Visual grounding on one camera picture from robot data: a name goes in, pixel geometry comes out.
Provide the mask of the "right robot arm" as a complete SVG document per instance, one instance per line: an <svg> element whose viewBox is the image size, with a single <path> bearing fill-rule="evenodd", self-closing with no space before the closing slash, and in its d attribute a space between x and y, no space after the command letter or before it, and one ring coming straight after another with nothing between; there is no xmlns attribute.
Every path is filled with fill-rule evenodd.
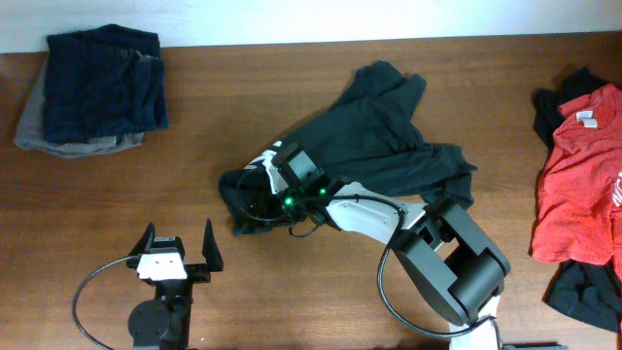
<svg viewBox="0 0 622 350"><path fill-rule="evenodd" d="M276 186L280 220L310 219L318 227L360 233L382 244L376 288L387 311L420 335L446 340L452 349L500 349L497 311L507 257L459 204L440 198L426 205L402 202L321 168L285 162L257 170ZM385 291L384 273L395 256L428 306L451 325L425 329L398 312Z"/></svg>

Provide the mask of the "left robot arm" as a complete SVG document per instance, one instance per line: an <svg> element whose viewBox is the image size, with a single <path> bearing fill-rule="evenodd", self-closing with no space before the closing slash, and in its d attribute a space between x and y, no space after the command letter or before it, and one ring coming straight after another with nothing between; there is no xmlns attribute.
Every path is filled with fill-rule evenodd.
<svg viewBox="0 0 622 350"><path fill-rule="evenodd" d="M128 317L128 332L134 349L189 347L193 287L209 283L213 272L224 270L210 221L206 222L202 241L204 262L185 263L185 254L180 237L158 237L154 224L148 224L130 251L137 261L126 266L155 288L155 296L139 303Z"/></svg>

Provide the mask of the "folded navy blue garment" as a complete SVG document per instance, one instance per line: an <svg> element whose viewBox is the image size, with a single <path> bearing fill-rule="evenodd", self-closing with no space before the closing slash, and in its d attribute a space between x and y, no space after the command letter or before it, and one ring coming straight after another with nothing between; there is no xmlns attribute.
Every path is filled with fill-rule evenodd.
<svg viewBox="0 0 622 350"><path fill-rule="evenodd" d="M57 143L168 127L157 34L108 24L53 34L44 95L44 137Z"/></svg>

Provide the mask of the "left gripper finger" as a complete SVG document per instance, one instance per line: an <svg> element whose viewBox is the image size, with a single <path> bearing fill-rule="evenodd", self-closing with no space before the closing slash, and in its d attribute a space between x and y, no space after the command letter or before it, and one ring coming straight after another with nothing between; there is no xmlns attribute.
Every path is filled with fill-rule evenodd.
<svg viewBox="0 0 622 350"><path fill-rule="evenodd" d="M149 223L141 238L137 241L134 247L130 250L129 256L139 256L144 254L151 248L153 240L156 236L156 228L153 223Z"/></svg>
<svg viewBox="0 0 622 350"><path fill-rule="evenodd" d="M201 254L205 259L205 263L209 271L224 270L224 261L216 242L210 219L206 221Z"/></svg>

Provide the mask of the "folded grey garment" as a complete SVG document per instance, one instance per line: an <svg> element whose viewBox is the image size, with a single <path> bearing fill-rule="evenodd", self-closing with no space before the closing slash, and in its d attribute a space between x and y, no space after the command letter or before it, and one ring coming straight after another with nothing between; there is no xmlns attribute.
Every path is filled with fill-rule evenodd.
<svg viewBox="0 0 622 350"><path fill-rule="evenodd" d="M85 143L55 144L44 138L44 95L48 61L45 60L17 123L14 143L19 148L41 151L60 158L84 158L122 152L142 145L145 134L94 138Z"/></svg>

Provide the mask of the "red t-shirt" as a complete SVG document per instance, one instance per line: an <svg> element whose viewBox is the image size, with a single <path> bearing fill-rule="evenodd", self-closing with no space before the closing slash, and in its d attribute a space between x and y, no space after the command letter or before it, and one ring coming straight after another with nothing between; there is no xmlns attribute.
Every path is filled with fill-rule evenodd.
<svg viewBox="0 0 622 350"><path fill-rule="evenodd" d="M565 121L539 177L532 257L605 265L621 274L621 89L559 107Z"/></svg>

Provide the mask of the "black garment under pile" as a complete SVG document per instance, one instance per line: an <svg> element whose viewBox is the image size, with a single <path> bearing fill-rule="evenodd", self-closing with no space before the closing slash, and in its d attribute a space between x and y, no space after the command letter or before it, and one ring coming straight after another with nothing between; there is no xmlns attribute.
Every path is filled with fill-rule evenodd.
<svg viewBox="0 0 622 350"><path fill-rule="evenodd" d="M584 66L565 75L554 90L538 88L532 93L536 110L533 129L549 152L554 149L553 132L565 120L558 108L607 84L607 80ZM576 321L620 332L621 282L610 262L605 265L562 262L551 280L545 303Z"/></svg>

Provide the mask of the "dark green t-shirt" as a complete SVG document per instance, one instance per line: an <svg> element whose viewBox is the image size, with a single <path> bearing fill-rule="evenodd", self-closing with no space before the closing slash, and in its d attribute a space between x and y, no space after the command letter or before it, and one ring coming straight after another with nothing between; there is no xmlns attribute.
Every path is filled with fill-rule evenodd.
<svg viewBox="0 0 622 350"><path fill-rule="evenodd" d="M330 177L344 176L389 197L419 195L427 203L449 198L468 209L475 166L460 147L432 144L413 125L426 80L403 75L391 63L359 69L323 113L275 141L241 169L225 172L220 195L236 235L288 224L266 172L280 150L297 144Z"/></svg>

